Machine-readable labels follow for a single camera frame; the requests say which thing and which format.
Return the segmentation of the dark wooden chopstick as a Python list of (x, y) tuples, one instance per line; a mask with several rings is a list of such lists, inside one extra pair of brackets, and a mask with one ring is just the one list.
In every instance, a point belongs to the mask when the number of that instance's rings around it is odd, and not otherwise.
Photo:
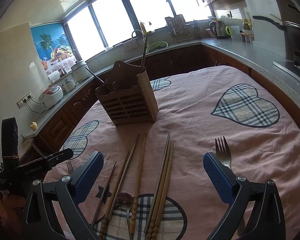
[(94, 226), (95, 226), (95, 224), (96, 224), (96, 220), (97, 220), (97, 218), (98, 218), (98, 214), (99, 214), (99, 212), (100, 212), (100, 209), (101, 209), (101, 206), (102, 206), (102, 203), (103, 203), (104, 195), (106, 194), (106, 189), (107, 189), (107, 187), (108, 187), (109, 184), (110, 184), (110, 181), (111, 181), (113, 172), (114, 172), (114, 170), (115, 170), (115, 166), (116, 166), (116, 163), (114, 163), (114, 165), (113, 165), (113, 168), (112, 168), (111, 173), (110, 173), (110, 175), (109, 175), (109, 177), (108, 177), (107, 183), (106, 183), (106, 185), (105, 185), (105, 187), (104, 187), (104, 189), (103, 189), (103, 192), (102, 192), (102, 194), (101, 194), (101, 196), (100, 196), (100, 201), (99, 201), (99, 203), (98, 203), (98, 205), (97, 205), (97, 208), (96, 208), (96, 211), (95, 211), (95, 214), (94, 214), (94, 217), (93, 217), (93, 221), (92, 221), (92, 223), (91, 223), (91, 227), (92, 227), (92, 228), (94, 228)]

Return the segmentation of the grey-brown wooden chopstick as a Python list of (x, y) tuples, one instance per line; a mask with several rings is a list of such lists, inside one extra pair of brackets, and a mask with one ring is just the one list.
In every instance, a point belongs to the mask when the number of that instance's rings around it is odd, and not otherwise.
[(160, 186), (160, 182), (161, 182), (161, 178), (162, 178), (163, 170), (164, 170), (164, 166), (165, 166), (165, 161), (166, 161), (166, 155), (167, 155), (167, 151), (168, 151), (168, 143), (169, 143), (169, 141), (170, 141), (170, 131), (168, 131), (168, 134), (167, 134), (166, 145), (165, 145), (165, 149), (164, 149), (164, 153), (163, 153), (162, 161), (161, 161), (161, 167), (160, 167), (160, 171), (159, 171), (159, 175), (158, 175), (158, 179), (157, 179), (155, 191), (154, 191), (154, 194), (153, 194), (153, 199), (152, 199), (152, 202), (151, 202), (151, 207), (150, 207), (150, 210), (149, 210), (149, 213), (148, 213), (148, 216), (147, 216), (146, 225), (145, 225), (145, 228), (143, 230), (143, 232), (145, 234), (148, 231), (148, 228), (149, 228), (149, 225), (150, 225), (150, 222), (151, 222), (152, 213), (153, 213), (154, 206), (155, 206), (155, 201), (156, 201), (156, 198), (157, 198), (157, 195), (158, 195), (159, 186)]

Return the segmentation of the light brown wooden chopstick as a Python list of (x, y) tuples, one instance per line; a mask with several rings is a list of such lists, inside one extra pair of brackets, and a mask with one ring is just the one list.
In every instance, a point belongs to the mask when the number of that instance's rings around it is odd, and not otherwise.
[(142, 166), (143, 166), (143, 158), (145, 153), (145, 144), (146, 144), (146, 137), (147, 134), (145, 133), (141, 148), (141, 154), (139, 158), (139, 165), (138, 165), (138, 172), (136, 176), (136, 188), (134, 192), (134, 200), (133, 200), (133, 206), (132, 206), (132, 216), (130, 219), (130, 227), (129, 227), (129, 233), (131, 236), (134, 236), (135, 231), (135, 223), (136, 223), (136, 212), (138, 207), (138, 198), (139, 198), (139, 191), (140, 191), (140, 184), (141, 184), (141, 176), (142, 176)]

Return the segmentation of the light tan wooden chopstick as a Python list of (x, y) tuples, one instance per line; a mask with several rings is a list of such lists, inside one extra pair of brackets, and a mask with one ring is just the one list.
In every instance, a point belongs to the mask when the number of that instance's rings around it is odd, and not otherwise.
[(155, 223), (154, 223), (153, 232), (151, 234), (151, 240), (157, 239), (157, 236), (159, 234), (160, 223), (161, 223), (162, 215), (163, 215), (163, 212), (164, 212), (166, 196), (167, 196), (168, 186), (169, 186), (169, 182), (170, 182), (172, 162), (173, 162), (173, 151), (174, 151), (174, 143), (171, 143), (170, 156), (169, 156), (169, 160), (168, 160), (168, 167), (167, 167), (163, 192), (161, 194), (160, 205), (159, 205), (159, 209), (157, 211), (157, 216), (156, 216), (156, 220), (155, 220)]

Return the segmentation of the large metal fork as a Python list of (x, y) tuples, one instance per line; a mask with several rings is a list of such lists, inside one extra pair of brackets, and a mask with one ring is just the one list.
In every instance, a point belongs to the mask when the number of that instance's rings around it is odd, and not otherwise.
[[(226, 167), (231, 169), (231, 153), (229, 145), (226, 141), (225, 137), (217, 137), (215, 139), (215, 147), (216, 147), (216, 155), (217, 159)], [(243, 232), (245, 230), (245, 221), (244, 218), (242, 218), (237, 233), (239, 236), (243, 235)]]

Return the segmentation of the metal spoon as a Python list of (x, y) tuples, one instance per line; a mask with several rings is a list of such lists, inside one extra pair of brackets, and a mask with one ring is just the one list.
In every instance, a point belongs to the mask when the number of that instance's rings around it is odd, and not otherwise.
[(129, 214), (133, 207), (134, 198), (128, 192), (120, 192), (117, 195), (116, 200), (117, 200), (119, 207), (126, 211), (129, 239), (133, 239), (132, 233), (130, 233), (130, 216), (129, 216)]

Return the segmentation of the pink heart-patterned tablecloth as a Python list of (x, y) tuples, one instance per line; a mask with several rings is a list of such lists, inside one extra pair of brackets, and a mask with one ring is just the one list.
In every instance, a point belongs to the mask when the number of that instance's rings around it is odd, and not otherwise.
[(115, 126), (97, 102), (78, 123), (64, 148), (74, 151), (73, 167), (99, 151), (104, 166), (80, 209), (91, 224), (114, 163), (109, 186), (94, 226), (99, 232), (125, 156), (131, 163), (122, 191), (133, 194), (145, 133), (146, 144), (134, 238), (143, 232), (155, 191), (168, 131), (174, 143), (173, 163), (158, 239), (206, 239), (225, 211), (203, 168), (203, 156), (225, 137), (235, 174), (251, 182), (275, 181), (286, 222), (286, 236), (300, 231), (300, 129), (284, 107), (243, 72), (210, 67), (155, 82), (155, 123)]

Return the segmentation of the wooden utensil holder box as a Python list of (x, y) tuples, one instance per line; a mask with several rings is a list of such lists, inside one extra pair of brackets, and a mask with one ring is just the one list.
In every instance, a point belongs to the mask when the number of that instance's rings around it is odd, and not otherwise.
[(115, 126), (156, 121), (158, 104), (145, 67), (140, 73), (140, 66), (118, 60), (105, 83), (113, 91), (102, 85), (95, 94)]

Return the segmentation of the small white pot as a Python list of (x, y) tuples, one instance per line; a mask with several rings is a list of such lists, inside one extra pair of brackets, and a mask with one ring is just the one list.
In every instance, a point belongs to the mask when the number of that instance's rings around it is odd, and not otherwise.
[(63, 85), (63, 89), (66, 93), (74, 90), (76, 88), (76, 83), (74, 80), (66, 80), (65, 84)]

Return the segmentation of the tropical fruit poster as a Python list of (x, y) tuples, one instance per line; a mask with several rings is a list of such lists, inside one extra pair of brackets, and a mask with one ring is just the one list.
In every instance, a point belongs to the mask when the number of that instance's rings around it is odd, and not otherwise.
[(71, 70), (77, 60), (61, 23), (31, 27), (30, 31), (47, 75), (61, 69), (67, 72)]

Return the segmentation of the chrome sink faucet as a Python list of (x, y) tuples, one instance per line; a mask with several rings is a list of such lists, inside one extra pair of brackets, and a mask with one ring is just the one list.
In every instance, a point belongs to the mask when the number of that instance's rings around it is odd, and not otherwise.
[(141, 30), (135, 29), (132, 32), (132, 39), (134, 39), (134, 38), (142, 38), (142, 39), (144, 39), (145, 36), (144, 36), (144, 34), (143, 34), (143, 32)]

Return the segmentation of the wooden dish rack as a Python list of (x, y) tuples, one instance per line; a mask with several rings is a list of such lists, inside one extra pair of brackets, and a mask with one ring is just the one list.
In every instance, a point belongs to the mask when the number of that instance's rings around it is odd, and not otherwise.
[(193, 39), (190, 31), (190, 25), (185, 22), (182, 14), (179, 14), (175, 17), (166, 17), (165, 21), (170, 36), (174, 42), (179, 43)]

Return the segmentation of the condiment bottles group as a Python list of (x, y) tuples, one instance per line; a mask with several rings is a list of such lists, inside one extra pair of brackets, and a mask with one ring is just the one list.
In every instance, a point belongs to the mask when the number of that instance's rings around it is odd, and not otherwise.
[(244, 30), (253, 30), (253, 25), (251, 19), (244, 18), (243, 19), (243, 29)]

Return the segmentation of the wall power socket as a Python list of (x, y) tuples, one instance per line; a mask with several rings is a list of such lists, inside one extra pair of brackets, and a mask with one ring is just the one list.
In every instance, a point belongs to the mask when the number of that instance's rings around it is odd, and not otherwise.
[(28, 92), (25, 96), (23, 96), (18, 102), (17, 105), (19, 108), (23, 107), (29, 100), (33, 97), (31, 92)]

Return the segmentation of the green handled pitcher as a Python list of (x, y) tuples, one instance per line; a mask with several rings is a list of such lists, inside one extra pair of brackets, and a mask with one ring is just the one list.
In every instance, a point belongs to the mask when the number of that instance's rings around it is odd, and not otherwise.
[(239, 40), (240, 39), (240, 28), (236, 25), (227, 25), (225, 27), (225, 32), (233, 39)]

